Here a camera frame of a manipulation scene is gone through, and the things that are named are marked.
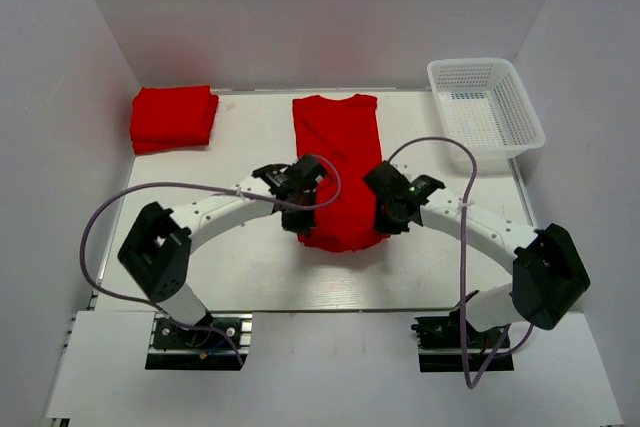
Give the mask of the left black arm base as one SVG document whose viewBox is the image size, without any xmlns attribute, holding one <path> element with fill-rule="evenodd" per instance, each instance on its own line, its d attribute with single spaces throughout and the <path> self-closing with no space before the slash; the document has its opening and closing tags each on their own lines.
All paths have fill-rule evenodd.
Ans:
<svg viewBox="0 0 640 427">
<path fill-rule="evenodd" d="M 252 315 L 214 315 L 212 325 L 224 331 L 239 351 L 242 362 L 248 356 Z M 232 347 L 214 332 L 184 330 L 168 319 L 156 316 L 152 324 L 145 369 L 148 371 L 240 371 Z"/>
</svg>

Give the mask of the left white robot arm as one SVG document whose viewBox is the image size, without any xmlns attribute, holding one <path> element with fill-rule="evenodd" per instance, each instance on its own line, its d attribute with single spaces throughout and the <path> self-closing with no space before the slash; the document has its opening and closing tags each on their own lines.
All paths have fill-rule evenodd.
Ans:
<svg viewBox="0 0 640 427">
<path fill-rule="evenodd" d="M 189 259 L 215 237 L 254 219 L 281 214 L 285 231 L 308 234 L 316 226 L 317 190 L 329 176 L 311 155 L 293 164 L 254 170 L 228 192 L 165 208 L 142 208 L 118 252 L 118 260 L 146 299 L 177 321 L 177 334 L 199 346 L 211 334 L 208 310 L 187 283 Z"/>
</svg>

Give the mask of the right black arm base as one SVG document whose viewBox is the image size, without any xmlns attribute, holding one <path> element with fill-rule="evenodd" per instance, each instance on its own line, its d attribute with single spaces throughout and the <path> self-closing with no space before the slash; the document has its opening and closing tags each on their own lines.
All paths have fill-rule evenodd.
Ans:
<svg viewBox="0 0 640 427">
<path fill-rule="evenodd" d="M 431 315 L 414 318 L 411 330 L 417 341 L 421 373 L 455 373 L 463 371 L 462 351 L 457 315 Z M 503 327 L 478 333 L 467 328 L 469 371 L 477 373 L 499 344 Z"/>
</svg>

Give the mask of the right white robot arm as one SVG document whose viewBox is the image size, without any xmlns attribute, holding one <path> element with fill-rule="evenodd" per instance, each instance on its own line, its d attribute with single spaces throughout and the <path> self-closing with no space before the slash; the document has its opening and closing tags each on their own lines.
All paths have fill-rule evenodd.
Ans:
<svg viewBox="0 0 640 427">
<path fill-rule="evenodd" d="M 589 289 L 591 280 L 569 232 L 554 223 L 544 229 L 516 224 L 481 207 L 463 214 L 461 198 L 428 175 L 413 180 L 382 162 L 364 176 L 376 200 L 374 229 L 399 235 L 414 223 L 447 234 L 486 255 L 511 281 L 474 294 L 451 331 L 472 346 L 488 330 L 528 322 L 551 330 Z"/>
</svg>

